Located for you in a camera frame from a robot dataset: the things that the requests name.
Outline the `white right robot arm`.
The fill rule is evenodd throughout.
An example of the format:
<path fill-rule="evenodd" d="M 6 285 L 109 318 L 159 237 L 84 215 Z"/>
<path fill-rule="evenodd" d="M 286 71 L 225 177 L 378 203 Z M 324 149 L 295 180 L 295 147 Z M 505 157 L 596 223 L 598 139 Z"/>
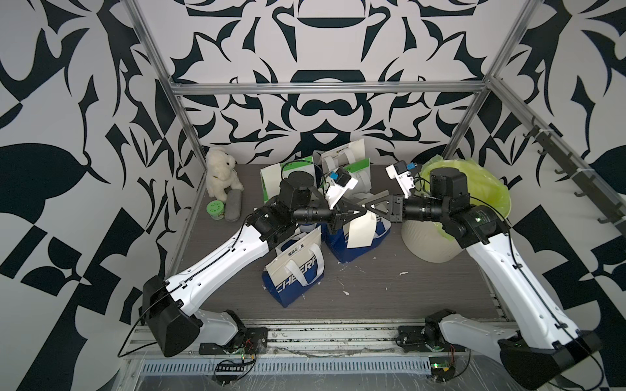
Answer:
<path fill-rule="evenodd" d="M 419 338 L 431 350 L 459 345 L 500 363 L 523 388 L 547 384 L 601 349 L 593 331 L 580 329 L 549 296 L 512 240 L 506 218 L 469 192 L 468 178 L 453 167 L 430 171 L 425 194 L 414 193 L 422 178 L 403 161 L 386 167 L 402 192 L 381 199 L 379 216 L 391 223 L 434 222 L 479 265 L 508 306 L 515 330 L 493 327 L 442 310 L 427 317 Z"/>

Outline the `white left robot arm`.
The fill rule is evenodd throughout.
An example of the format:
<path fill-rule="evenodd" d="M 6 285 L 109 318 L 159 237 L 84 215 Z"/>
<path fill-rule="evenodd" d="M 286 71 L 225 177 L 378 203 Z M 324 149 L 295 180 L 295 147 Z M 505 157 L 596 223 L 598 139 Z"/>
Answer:
<path fill-rule="evenodd" d="M 227 242 L 192 267 L 168 279 L 156 275 L 143 286 L 140 318 L 166 358 L 187 349 L 200 336 L 226 346 L 244 332 L 231 311 L 213 313 L 201 305 L 230 278 L 292 236 L 301 224 L 322 223 L 337 231 L 367 210 L 345 199 L 357 185 L 345 169 L 326 179 L 320 193 L 313 177 L 293 172 L 280 182 L 280 192 L 246 217 Z"/>

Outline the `white receipt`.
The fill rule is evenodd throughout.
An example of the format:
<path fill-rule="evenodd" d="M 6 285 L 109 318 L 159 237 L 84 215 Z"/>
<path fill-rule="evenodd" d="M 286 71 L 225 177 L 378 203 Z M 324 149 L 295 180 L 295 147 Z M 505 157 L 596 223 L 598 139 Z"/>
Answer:
<path fill-rule="evenodd" d="M 377 224 L 377 215 L 372 212 L 352 221 L 349 226 L 347 248 L 369 247 L 373 242 Z"/>

